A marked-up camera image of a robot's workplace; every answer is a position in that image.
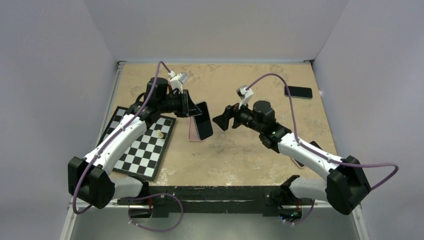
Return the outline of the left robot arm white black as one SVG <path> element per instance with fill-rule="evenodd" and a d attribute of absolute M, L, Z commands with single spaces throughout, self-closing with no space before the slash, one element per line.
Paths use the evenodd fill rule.
<path fill-rule="evenodd" d="M 146 86 L 144 100 L 136 100 L 115 129 L 83 158 L 74 156 L 67 165 L 68 192 L 76 214 L 77 200 L 97 209 L 111 200 L 130 198 L 138 205 L 146 203 L 149 191 L 141 180 L 131 176 L 112 177 L 111 172 L 121 156 L 135 140 L 144 135 L 162 114 L 173 113 L 178 118 L 194 117 L 202 111 L 183 88 L 185 72 L 170 75 L 170 79 L 153 77 Z"/>

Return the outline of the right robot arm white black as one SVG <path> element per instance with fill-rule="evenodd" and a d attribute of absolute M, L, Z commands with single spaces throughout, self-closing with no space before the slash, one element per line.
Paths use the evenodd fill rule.
<path fill-rule="evenodd" d="M 326 201 L 337 212 L 349 215 L 372 190 L 358 159 L 351 155 L 342 158 L 330 154 L 298 138 L 277 122 L 268 101 L 259 100 L 252 109 L 238 103 L 228 105 L 212 120 L 223 131 L 240 126 L 254 130 L 266 148 L 297 160 L 322 178 L 291 177 L 280 191 L 282 200 L 288 204 L 301 198 Z"/>

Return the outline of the pink phone case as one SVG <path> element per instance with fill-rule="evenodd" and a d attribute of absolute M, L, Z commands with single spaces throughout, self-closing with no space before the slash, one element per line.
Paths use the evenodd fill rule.
<path fill-rule="evenodd" d="M 194 117 L 190 117 L 188 121 L 188 140 L 191 142 L 201 141 Z"/>

